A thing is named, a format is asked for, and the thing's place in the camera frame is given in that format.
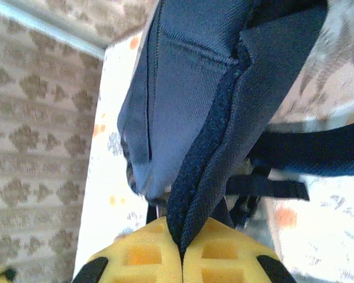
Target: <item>yellow object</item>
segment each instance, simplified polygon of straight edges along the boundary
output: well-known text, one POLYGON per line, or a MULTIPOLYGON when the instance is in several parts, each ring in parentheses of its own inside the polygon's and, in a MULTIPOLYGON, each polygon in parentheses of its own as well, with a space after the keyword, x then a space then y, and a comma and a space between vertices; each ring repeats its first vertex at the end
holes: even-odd
POLYGON ((12 283, 16 276, 16 271, 12 268, 0 268, 0 283, 12 283))
POLYGON ((88 262, 73 283, 294 282, 271 249, 212 218, 187 248, 183 267, 165 217, 114 242, 88 262), (97 277, 97 269, 91 272, 87 266, 101 259, 108 261, 97 277))

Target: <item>webbing strap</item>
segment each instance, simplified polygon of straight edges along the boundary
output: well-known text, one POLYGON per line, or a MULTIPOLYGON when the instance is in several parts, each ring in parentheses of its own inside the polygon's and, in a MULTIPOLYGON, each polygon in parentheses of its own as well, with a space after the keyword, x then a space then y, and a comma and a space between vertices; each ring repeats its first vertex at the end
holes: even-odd
POLYGON ((354 175, 354 123, 316 133, 263 133, 248 157, 254 166, 318 176, 354 175))
POLYGON ((304 183, 291 180, 274 181, 262 175, 240 175, 229 178, 226 183, 226 194, 309 200, 304 183))

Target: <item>padded strap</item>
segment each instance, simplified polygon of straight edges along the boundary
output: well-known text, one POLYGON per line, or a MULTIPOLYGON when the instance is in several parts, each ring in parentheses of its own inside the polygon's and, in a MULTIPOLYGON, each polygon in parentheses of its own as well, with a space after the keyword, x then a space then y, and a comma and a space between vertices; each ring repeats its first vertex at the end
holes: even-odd
POLYGON ((230 68, 220 80, 172 186, 167 223, 182 258, 288 93, 325 17, 326 9, 314 8, 240 32, 237 50, 242 58, 249 52, 252 63, 230 68))
POLYGON ((248 157, 267 166, 318 176, 354 175, 354 124, 317 133, 263 133, 248 157))

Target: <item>blue backpack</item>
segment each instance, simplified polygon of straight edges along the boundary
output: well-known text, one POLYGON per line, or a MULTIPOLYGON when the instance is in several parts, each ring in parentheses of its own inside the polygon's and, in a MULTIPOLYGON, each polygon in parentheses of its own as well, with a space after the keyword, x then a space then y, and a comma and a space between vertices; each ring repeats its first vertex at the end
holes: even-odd
POLYGON ((118 129, 131 189, 167 208, 182 257, 210 216, 233 227, 262 196, 309 200, 303 183, 267 179, 271 169, 354 175, 354 124, 265 131, 326 13, 320 0, 158 3, 118 129), (235 175, 245 159, 252 174, 235 175), (240 196, 230 212, 225 195, 240 196))

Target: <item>white surface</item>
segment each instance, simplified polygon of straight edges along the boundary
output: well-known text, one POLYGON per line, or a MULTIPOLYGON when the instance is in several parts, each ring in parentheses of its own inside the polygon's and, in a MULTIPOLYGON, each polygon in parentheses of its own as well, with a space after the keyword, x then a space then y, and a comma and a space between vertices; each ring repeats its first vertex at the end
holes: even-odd
POLYGON ((118 114, 137 55, 138 44, 134 42, 137 40, 130 38, 105 53, 74 276, 116 236, 145 225, 147 204, 128 187, 126 161, 121 153, 116 154, 118 114))

